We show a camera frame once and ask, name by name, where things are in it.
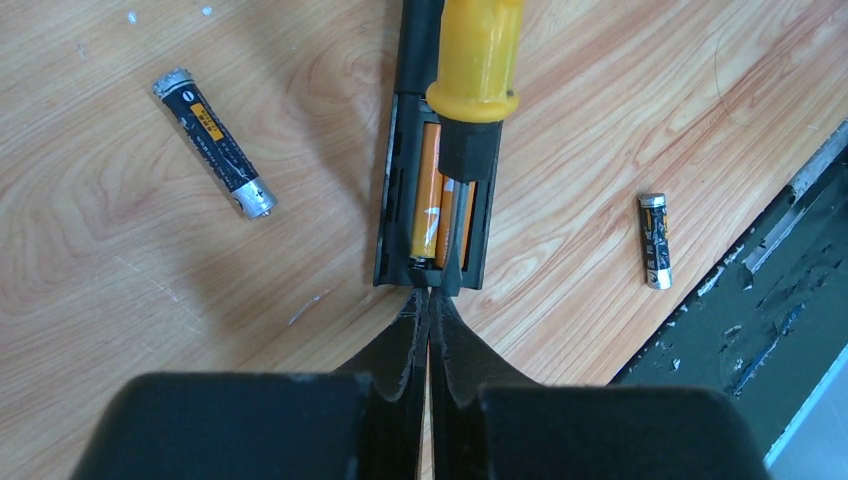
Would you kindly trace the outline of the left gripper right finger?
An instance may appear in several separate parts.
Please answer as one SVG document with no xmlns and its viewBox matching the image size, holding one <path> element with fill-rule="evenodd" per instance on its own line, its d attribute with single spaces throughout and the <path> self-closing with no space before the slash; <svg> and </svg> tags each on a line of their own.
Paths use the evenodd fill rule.
<svg viewBox="0 0 848 480">
<path fill-rule="evenodd" d="M 434 477 L 485 479 L 488 444 L 481 393 L 539 383 L 477 335 L 442 291 L 430 293 L 429 323 Z"/>
</svg>

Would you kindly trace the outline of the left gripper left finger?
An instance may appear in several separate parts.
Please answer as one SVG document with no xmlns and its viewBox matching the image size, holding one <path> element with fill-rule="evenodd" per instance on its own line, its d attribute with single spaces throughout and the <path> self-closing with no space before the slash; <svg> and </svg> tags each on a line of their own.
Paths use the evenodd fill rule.
<svg viewBox="0 0 848 480">
<path fill-rule="evenodd" d="M 416 479 L 421 464 L 430 321 L 426 288 L 414 288 L 395 319 L 337 367 L 364 387 L 358 479 Z"/>
</svg>

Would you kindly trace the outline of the yellow handled screwdriver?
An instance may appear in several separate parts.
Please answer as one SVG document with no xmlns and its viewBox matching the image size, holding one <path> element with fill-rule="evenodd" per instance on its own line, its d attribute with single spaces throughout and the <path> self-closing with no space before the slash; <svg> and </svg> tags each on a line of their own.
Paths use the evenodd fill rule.
<svg viewBox="0 0 848 480">
<path fill-rule="evenodd" d="M 435 81 L 426 101 L 441 125 L 438 169 L 454 181 L 445 274 L 463 266 L 465 199 L 495 168 L 499 135 L 519 105 L 514 88 L 523 1 L 446 1 Z"/>
</svg>

